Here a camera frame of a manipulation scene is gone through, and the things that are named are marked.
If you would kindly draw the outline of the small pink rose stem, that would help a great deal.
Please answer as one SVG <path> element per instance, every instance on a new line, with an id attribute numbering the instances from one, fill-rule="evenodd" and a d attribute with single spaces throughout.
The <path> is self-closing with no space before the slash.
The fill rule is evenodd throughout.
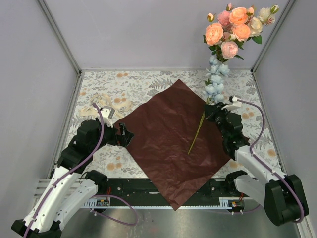
<path id="1" fill-rule="evenodd" d="M 254 11 L 255 11 L 255 8 L 254 8 L 254 6 L 251 6 L 251 7 L 249 7 L 248 9 L 247 9 L 247 16 L 248 16 L 248 22 L 250 22 L 251 21 L 251 19 L 253 18 L 253 16 L 254 16 Z"/>

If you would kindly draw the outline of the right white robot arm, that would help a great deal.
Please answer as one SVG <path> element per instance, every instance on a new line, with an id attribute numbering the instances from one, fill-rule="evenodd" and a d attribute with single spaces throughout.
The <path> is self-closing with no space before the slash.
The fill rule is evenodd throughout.
<path id="1" fill-rule="evenodd" d="M 302 182 L 296 175 L 275 170 L 254 153 L 254 145 L 242 133 L 241 116 L 233 112 L 242 103 L 238 99 L 231 104 L 205 105 L 206 120 L 216 124 L 225 153 L 248 170 L 229 174 L 225 190 L 231 196 L 243 193 L 252 198 L 276 226 L 300 223 L 309 214 Z"/>

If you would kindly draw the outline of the red wrapping paper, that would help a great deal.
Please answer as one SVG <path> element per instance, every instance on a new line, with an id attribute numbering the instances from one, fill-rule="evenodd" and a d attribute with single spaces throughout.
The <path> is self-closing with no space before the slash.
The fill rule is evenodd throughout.
<path id="1" fill-rule="evenodd" d="M 134 134 L 129 154 L 174 210 L 229 161 L 216 124 L 201 121 L 204 106 L 177 80 L 121 119 Z"/>

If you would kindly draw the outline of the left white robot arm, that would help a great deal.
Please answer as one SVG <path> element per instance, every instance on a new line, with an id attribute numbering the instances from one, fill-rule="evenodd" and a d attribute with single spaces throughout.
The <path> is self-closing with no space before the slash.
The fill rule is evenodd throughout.
<path id="1" fill-rule="evenodd" d="M 83 184 L 70 196 L 67 195 L 92 162 L 93 154 L 107 144 L 126 147 L 133 136 L 123 123 L 116 129 L 98 119 L 82 122 L 76 135 L 62 151 L 49 185 L 39 201 L 24 219 L 13 222 L 12 230 L 24 238 L 61 237 L 66 224 L 85 202 L 107 192 L 107 177 L 92 170 L 86 174 Z"/>

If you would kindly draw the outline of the blue hydrangea stem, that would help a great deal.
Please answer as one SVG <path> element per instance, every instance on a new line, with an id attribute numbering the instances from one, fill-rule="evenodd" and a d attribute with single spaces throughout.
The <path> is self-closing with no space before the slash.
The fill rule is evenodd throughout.
<path id="1" fill-rule="evenodd" d="M 209 58 L 210 67 L 207 68 L 204 95 L 207 105 L 224 102 L 224 78 L 228 76 L 228 65 L 218 60 L 215 56 Z"/>

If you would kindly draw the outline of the cream rose stem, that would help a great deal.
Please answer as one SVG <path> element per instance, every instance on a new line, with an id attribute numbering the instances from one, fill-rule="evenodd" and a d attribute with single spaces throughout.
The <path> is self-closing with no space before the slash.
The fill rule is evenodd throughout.
<path id="1" fill-rule="evenodd" d="M 279 5 L 275 4 L 272 7 L 263 7 L 259 10 L 258 15 L 250 20 L 249 28 L 250 35 L 249 38 L 252 39 L 257 44 L 262 44 L 261 33 L 263 27 L 272 25 L 276 21 L 276 14 L 279 12 Z"/>

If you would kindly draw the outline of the cream ribbon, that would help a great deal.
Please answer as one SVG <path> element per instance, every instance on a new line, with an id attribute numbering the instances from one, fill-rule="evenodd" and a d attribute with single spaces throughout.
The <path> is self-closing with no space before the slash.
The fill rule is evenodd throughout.
<path id="1" fill-rule="evenodd" d="M 100 108 L 104 109 L 106 107 L 111 107 L 114 109 L 114 117 L 116 119 L 121 119 L 124 117 L 126 112 L 129 112 L 132 107 L 133 103 L 123 98 L 114 98 L 113 100 L 107 94 L 96 94 L 94 95 L 91 100 L 91 103 L 97 104 Z M 96 116 L 97 110 L 94 107 L 84 107 L 83 109 L 79 110 L 79 116 L 81 117 L 88 117 L 88 116 Z"/>

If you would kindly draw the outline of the large pink peony stem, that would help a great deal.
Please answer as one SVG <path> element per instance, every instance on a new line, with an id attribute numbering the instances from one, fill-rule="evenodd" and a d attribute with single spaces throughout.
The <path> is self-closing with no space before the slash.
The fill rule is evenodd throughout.
<path id="1" fill-rule="evenodd" d="M 221 52 L 224 59 L 232 59 L 238 54 L 239 47 L 234 41 L 223 42 Z"/>

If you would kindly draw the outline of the orange peach rose stem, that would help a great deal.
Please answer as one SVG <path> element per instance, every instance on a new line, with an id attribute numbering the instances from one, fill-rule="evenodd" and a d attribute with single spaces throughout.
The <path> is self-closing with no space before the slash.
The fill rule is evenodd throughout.
<path id="1" fill-rule="evenodd" d="M 218 60 L 223 60 L 220 44 L 223 38 L 223 27 L 220 23 L 214 22 L 214 15 L 209 13 L 207 15 L 209 25 L 206 28 L 204 35 L 204 43 L 209 46 L 213 55 L 216 55 Z"/>

